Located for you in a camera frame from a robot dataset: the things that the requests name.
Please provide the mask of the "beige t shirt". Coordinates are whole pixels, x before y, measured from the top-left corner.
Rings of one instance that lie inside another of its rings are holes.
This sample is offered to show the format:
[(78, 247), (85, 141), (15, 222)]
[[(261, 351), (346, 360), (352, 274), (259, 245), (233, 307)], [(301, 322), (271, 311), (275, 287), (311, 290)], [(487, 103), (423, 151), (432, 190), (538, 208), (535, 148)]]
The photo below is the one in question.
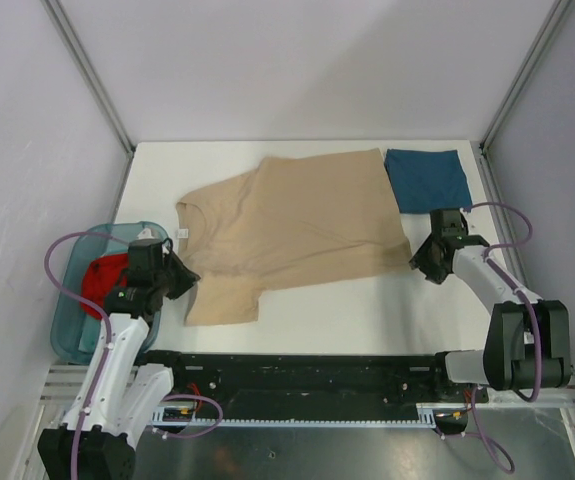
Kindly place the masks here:
[(405, 270), (412, 256), (378, 149), (267, 157), (176, 211), (179, 255), (200, 277), (188, 326), (254, 322), (266, 291)]

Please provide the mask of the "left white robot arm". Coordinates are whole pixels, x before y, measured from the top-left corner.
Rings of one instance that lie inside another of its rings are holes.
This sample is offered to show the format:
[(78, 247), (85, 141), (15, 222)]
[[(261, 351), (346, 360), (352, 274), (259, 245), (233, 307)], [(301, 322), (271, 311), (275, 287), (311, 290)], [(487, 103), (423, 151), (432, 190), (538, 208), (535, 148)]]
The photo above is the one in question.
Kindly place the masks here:
[(38, 440), (51, 479), (132, 478), (137, 444), (154, 409), (163, 397), (174, 400), (187, 390), (187, 374), (173, 365), (131, 370), (148, 335), (145, 315), (190, 290), (198, 275), (161, 248), (153, 256), (130, 252), (126, 277), (105, 305), (91, 306), (101, 329), (86, 376), (60, 425)]

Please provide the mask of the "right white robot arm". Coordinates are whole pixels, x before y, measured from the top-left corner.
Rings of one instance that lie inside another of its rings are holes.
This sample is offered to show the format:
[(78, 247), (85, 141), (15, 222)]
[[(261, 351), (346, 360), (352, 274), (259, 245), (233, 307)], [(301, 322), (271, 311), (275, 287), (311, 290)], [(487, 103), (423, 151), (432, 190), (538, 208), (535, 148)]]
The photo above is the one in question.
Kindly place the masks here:
[(533, 402), (542, 388), (563, 388), (571, 379), (569, 312), (522, 285), (489, 252), (479, 235), (431, 234), (410, 265), (442, 284), (454, 275), (490, 314), (484, 347), (444, 352), (444, 367), (428, 376), (430, 393), (451, 401), (465, 383), (496, 391), (525, 391)]

